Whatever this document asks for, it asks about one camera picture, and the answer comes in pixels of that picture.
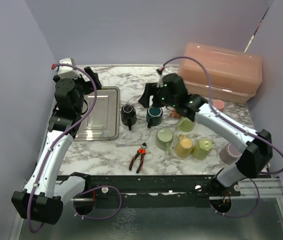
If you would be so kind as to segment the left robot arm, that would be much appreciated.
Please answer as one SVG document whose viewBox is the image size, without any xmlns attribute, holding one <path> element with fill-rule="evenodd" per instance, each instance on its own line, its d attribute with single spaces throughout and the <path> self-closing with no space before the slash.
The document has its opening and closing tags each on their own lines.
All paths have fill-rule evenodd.
<svg viewBox="0 0 283 240">
<path fill-rule="evenodd" d="M 73 197 L 87 197 L 92 190 L 87 176 L 73 173 L 60 185 L 56 185 L 59 169 L 68 148 L 74 141 L 81 122 L 93 110 L 93 103 L 83 111 L 85 96 L 97 94 L 102 85 L 99 76 L 90 67 L 80 69 L 67 63 L 52 65 L 58 74 L 54 76 L 56 105 L 49 119 L 45 145 L 36 168 L 22 191 L 15 191 L 12 203 L 20 217 L 28 221 L 32 233 L 37 230 L 32 221 L 41 225 L 54 225 L 61 217 L 64 205 Z"/>
</svg>

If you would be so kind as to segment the black mug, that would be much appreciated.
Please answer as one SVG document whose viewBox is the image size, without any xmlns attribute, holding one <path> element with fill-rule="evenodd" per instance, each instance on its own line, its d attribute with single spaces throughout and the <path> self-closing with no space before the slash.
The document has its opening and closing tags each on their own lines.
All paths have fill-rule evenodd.
<svg viewBox="0 0 283 240">
<path fill-rule="evenodd" d="M 135 108 L 131 104 L 125 104 L 121 108 L 121 120 L 123 125 L 131 131 L 132 126 L 137 122 Z"/>
</svg>

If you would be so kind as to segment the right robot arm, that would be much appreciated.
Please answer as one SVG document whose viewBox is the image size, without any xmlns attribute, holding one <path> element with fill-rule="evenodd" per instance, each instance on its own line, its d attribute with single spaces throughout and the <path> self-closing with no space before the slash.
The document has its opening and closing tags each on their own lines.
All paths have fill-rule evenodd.
<svg viewBox="0 0 283 240">
<path fill-rule="evenodd" d="M 160 82 L 147 83 L 138 102 L 145 108 L 173 107 L 183 117 L 214 131 L 241 152 L 235 163 L 217 173 L 211 183 L 215 195 L 223 195 L 232 184 L 244 178 L 258 177 L 273 156 L 268 131 L 240 127 L 238 122 L 211 107 L 205 98 L 188 93 L 182 77 L 175 73 L 164 75 Z"/>
</svg>

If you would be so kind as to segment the pink terracotta mug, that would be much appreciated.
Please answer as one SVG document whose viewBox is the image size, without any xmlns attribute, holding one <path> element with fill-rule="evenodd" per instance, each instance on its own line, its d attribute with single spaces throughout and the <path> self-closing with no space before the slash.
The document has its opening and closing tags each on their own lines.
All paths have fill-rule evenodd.
<svg viewBox="0 0 283 240">
<path fill-rule="evenodd" d="M 171 113 L 170 113 L 170 115 L 169 115 L 171 118 L 174 118 L 174 119 L 181 119 L 181 115 L 178 113 L 178 112 L 176 112 L 175 110 L 173 110 Z"/>
</svg>

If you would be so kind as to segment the dark teal mug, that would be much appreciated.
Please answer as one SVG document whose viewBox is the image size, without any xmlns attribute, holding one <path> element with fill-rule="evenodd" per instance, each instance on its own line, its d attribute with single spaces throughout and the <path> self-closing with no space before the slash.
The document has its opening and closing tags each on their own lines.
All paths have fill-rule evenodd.
<svg viewBox="0 0 283 240">
<path fill-rule="evenodd" d="M 150 106 L 147 109 L 147 114 L 146 114 L 147 128 L 150 129 L 151 127 L 160 125 L 162 122 L 162 116 L 163 116 L 162 108 Z"/>
</svg>

